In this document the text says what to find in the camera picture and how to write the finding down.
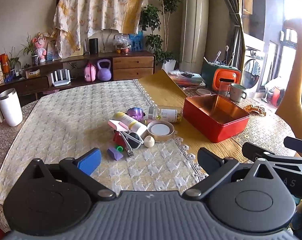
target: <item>wooden drawer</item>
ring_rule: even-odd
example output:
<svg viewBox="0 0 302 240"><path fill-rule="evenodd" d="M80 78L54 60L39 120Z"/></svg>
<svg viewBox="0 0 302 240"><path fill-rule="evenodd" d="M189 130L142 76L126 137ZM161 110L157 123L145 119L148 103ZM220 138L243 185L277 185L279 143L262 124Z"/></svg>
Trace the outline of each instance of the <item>wooden drawer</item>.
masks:
<svg viewBox="0 0 302 240"><path fill-rule="evenodd" d="M143 78L153 74L153 68L114 69L113 80L129 80Z"/></svg>
<svg viewBox="0 0 302 240"><path fill-rule="evenodd" d="M50 87L48 77L35 77L30 79L23 79L14 83L7 83L5 85L0 86L0 93L3 91L15 88L20 95L32 94L35 92L40 92L48 89Z"/></svg>
<svg viewBox="0 0 302 240"><path fill-rule="evenodd" d="M153 68L153 57L114 57L113 69Z"/></svg>

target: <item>floral curtain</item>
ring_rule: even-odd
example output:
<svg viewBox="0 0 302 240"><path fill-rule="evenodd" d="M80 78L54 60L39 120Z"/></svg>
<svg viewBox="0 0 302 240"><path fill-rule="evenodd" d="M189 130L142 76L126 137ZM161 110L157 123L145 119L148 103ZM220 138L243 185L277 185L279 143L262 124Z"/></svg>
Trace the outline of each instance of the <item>floral curtain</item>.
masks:
<svg viewBox="0 0 302 240"><path fill-rule="evenodd" d="M137 33L141 9L147 0L60 0L54 16L56 48L69 57L81 42L102 29Z"/></svg>

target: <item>black speaker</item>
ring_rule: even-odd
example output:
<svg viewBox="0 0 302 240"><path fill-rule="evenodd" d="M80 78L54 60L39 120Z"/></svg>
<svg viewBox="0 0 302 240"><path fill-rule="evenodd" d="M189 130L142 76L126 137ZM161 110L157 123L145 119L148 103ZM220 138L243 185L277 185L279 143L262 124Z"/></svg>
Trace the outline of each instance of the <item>black speaker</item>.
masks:
<svg viewBox="0 0 302 240"><path fill-rule="evenodd" d="M89 51L90 51L90 54L99 53L98 39L89 39Z"/></svg>

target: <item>sunglasses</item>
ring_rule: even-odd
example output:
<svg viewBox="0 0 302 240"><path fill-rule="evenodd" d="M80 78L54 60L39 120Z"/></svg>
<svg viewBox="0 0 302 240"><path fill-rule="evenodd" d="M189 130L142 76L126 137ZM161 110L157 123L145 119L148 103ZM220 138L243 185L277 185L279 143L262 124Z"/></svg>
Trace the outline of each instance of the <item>sunglasses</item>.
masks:
<svg viewBox="0 0 302 240"><path fill-rule="evenodd" d="M119 132L128 150L128 154L132 153L132 149L138 149L143 143L143 139L136 132Z"/></svg>

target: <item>plastic bag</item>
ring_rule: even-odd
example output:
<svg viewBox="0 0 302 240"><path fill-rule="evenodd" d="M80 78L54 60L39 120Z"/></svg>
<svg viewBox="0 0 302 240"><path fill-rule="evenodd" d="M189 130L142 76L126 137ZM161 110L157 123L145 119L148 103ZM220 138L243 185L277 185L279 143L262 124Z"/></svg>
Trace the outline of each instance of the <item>plastic bag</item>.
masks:
<svg viewBox="0 0 302 240"><path fill-rule="evenodd" d="M132 41L126 35L119 35L113 40L117 53L128 53L131 49Z"/></svg>

